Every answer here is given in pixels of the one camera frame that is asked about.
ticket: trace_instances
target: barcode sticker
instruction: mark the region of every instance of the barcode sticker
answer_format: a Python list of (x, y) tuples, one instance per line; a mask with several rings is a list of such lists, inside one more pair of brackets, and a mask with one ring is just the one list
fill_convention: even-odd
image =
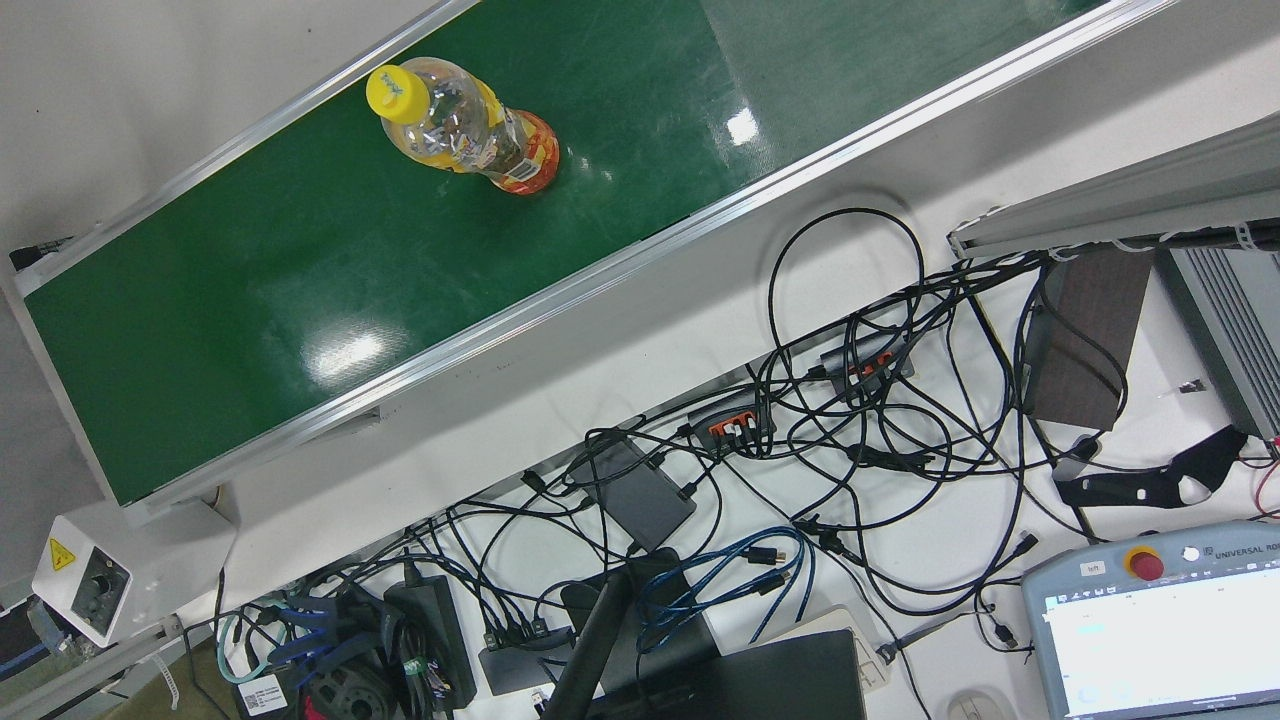
[(540, 169), (543, 169), (541, 164), (535, 163), (532, 158), (525, 158), (518, 165), (507, 170), (507, 176), (516, 182), (525, 182), (536, 176)]
[(241, 683), (239, 691), (241, 698), (244, 700), (244, 710), (251, 716), (289, 706), (289, 701), (284, 700), (284, 693), (280, 692), (280, 682), (275, 679), (275, 675), (262, 675), (256, 680)]

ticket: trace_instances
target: plastic bottle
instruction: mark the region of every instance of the plastic bottle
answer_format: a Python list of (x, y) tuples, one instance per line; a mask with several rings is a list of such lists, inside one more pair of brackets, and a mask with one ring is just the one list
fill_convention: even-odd
[(509, 110), (489, 86), (436, 58), (383, 65), (365, 97), (387, 137), (410, 158), (454, 173), (480, 173), (499, 188), (531, 195), (559, 167), (559, 142), (541, 118)]

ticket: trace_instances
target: knob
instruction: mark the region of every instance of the knob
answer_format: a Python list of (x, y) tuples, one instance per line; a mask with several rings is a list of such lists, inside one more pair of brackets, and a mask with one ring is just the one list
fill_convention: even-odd
[(1149, 583), (1165, 574), (1165, 564), (1156, 553), (1139, 551), (1129, 557), (1129, 571)]

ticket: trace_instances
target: yellow warning sticker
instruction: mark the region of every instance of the yellow warning sticker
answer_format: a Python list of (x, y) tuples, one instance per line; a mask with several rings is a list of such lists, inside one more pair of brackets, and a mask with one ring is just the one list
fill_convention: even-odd
[(76, 562), (76, 556), (63, 543), (49, 538), (49, 560), (54, 564), (54, 573), (56, 573)]

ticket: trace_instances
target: white cable tie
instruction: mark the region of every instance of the white cable tie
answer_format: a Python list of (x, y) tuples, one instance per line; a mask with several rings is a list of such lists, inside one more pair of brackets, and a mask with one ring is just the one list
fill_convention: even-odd
[(1066, 247), (1051, 247), (1048, 250), (1048, 256), (1057, 260), (1059, 263), (1070, 263), (1071, 260), (1075, 260), (1076, 258), (1080, 256), (1079, 252), (1076, 252), (1075, 255), (1060, 255), (1059, 250), (1070, 250), (1073, 247), (1079, 247), (1079, 245), (1068, 245)]
[(151, 656), (151, 662), (160, 669), (160, 676), (164, 678), (164, 684), (169, 685), (169, 697), (172, 702), (169, 703), (169, 710), (178, 710), (178, 683), (173, 682), (173, 673), (169, 671), (169, 666), (164, 664), (164, 660), (159, 655)]
[(1258, 250), (1258, 245), (1253, 242), (1253, 233), (1249, 232), (1249, 223), (1235, 223), (1235, 242), (1242, 250)]
[(1116, 250), (1124, 250), (1125, 252), (1151, 252), (1155, 250), (1155, 247), (1132, 247), (1120, 242), (1120, 240), (1112, 240), (1111, 245), (1115, 245)]

